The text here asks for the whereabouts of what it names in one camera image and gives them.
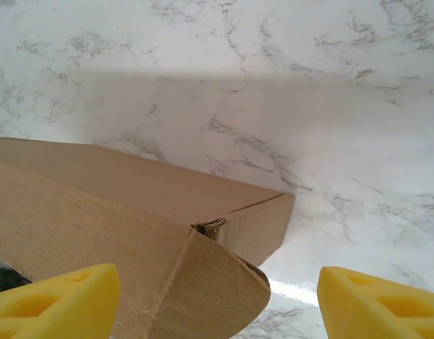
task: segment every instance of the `gray marble veining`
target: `gray marble veining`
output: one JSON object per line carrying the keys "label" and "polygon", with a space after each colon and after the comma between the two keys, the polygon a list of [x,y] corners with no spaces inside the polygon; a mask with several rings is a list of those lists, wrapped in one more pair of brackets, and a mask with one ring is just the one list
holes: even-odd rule
{"label": "gray marble veining", "polygon": [[434,0],[0,0],[0,136],[294,193],[236,338],[326,338],[322,266],[434,291]]}

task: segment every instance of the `black object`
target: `black object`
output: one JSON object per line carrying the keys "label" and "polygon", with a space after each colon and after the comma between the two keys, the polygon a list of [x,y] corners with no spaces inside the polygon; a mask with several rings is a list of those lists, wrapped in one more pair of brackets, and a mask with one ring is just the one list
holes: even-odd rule
{"label": "black object", "polygon": [[0,292],[31,283],[29,279],[12,268],[0,268]]}

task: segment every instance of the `brown cardboard box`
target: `brown cardboard box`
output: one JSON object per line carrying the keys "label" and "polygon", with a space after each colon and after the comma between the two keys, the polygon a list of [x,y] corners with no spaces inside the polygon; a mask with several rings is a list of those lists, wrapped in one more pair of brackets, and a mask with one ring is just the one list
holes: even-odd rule
{"label": "brown cardboard box", "polygon": [[117,339],[243,329],[270,295],[252,264],[281,245],[293,201],[97,146],[0,138],[0,258],[34,280],[115,263]]}

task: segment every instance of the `white marble countertop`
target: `white marble countertop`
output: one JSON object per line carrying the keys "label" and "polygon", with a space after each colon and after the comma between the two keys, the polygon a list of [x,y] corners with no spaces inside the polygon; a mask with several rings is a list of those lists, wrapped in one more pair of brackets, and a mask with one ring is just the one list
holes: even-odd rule
{"label": "white marble countertop", "polygon": [[322,266],[434,291],[434,0],[0,0],[0,136],[294,193],[236,338],[326,338]]}

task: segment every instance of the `cardboard flap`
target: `cardboard flap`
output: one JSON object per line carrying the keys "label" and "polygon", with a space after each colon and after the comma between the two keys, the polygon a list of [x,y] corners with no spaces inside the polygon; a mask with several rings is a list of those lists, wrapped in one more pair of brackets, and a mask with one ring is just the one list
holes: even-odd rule
{"label": "cardboard flap", "polygon": [[116,264],[117,339],[229,338],[270,295],[262,273],[191,227],[1,161],[0,258],[34,280]]}
{"label": "cardboard flap", "polygon": [[218,235],[214,239],[234,254],[249,258],[250,263],[259,266],[273,249],[280,247],[293,203],[293,196],[283,194],[251,208],[224,215],[221,220],[225,220],[225,223],[218,228]]}
{"label": "cardboard flap", "polygon": [[267,305],[268,280],[194,230],[186,243],[149,338],[230,338]]}
{"label": "cardboard flap", "polygon": [[0,138],[0,160],[186,225],[280,194],[92,145]]}

